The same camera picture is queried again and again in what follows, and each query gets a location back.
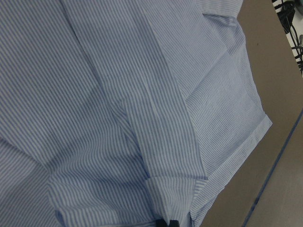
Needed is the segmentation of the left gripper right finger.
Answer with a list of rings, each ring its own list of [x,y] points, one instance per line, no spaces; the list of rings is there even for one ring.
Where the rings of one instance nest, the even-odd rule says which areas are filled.
[[[168,227],[180,227],[178,220],[170,220]]]

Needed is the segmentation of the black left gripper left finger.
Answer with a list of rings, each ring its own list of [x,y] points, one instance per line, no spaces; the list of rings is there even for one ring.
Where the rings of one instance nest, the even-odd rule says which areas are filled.
[[[156,220],[155,224],[156,224],[156,227],[168,227],[167,222],[163,219]]]

